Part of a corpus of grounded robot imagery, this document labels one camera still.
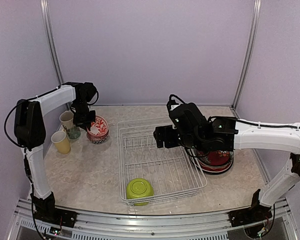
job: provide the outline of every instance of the lime green bowl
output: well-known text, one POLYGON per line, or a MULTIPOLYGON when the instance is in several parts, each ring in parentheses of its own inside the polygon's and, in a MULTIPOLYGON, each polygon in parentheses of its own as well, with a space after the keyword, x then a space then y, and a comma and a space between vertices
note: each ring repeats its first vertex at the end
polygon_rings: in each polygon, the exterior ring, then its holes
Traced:
MULTIPOLYGON (((155 195, 154 189, 151 184, 143 178, 132 179, 128 186, 126 186, 126 198, 127 199, 139 199, 145 197, 151 197, 155 195)), ((135 203, 135 206, 144 206, 148 202, 135 203)))

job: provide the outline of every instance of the white wire dish rack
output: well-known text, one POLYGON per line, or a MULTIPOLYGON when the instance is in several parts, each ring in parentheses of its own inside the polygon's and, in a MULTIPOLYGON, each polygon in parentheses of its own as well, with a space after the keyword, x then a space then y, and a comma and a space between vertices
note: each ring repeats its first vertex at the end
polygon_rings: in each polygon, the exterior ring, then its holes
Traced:
MULTIPOLYGON (((168 117, 121 121, 117 124, 120 195, 128 205, 188 197, 207 185, 202 171, 182 147, 157 148, 153 132, 170 125, 168 117), (126 187, 135 178, 151 183, 154 196, 127 199, 126 187)), ((197 159, 192 159, 199 166, 197 159)))

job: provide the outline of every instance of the cup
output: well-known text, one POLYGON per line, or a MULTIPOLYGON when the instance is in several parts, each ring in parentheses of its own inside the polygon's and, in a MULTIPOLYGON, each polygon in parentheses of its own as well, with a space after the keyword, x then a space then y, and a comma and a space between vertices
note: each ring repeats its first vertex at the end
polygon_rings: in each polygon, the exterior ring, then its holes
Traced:
POLYGON ((59 120, 69 139, 75 140, 80 137, 80 128, 74 125, 74 113, 72 111, 62 113, 59 120))
POLYGON ((67 134, 64 131, 57 131, 51 136, 51 142, 61 154, 67 154, 70 152, 70 142, 67 138, 67 134))

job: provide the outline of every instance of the marble countertop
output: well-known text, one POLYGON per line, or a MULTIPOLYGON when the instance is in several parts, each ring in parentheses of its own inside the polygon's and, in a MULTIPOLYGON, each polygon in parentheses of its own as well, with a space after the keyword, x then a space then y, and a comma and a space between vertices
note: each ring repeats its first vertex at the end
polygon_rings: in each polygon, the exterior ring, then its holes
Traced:
MULTIPOLYGON (((71 142, 71 151, 60 154, 51 145, 45 156, 48 182, 57 205, 76 209, 132 215, 192 214, 228 210, 251 204, 253 193, 264 186, 253 152, 234 151, 232 168, 221 175, 205 174, 207 186, 196 195, 128 206, 120 197, 117 123, 167 117, 165 106, 96 106, 96 114, 109 124, 109 137, 97 145, 84 131, 71 142)), ((209 116, 232 116, 228 107, 201 106, 209 116)))

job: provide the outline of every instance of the yellow cup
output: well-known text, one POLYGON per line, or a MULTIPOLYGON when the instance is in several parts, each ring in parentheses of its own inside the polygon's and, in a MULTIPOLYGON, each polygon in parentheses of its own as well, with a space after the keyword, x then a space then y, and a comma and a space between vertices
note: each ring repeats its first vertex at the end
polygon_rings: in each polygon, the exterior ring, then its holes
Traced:
POLYGON ((67 134, 64 131, 57 131, 51 136, 51 142, 61 154, 67 154, 70 152, 70 142, 67 138, 67 134))

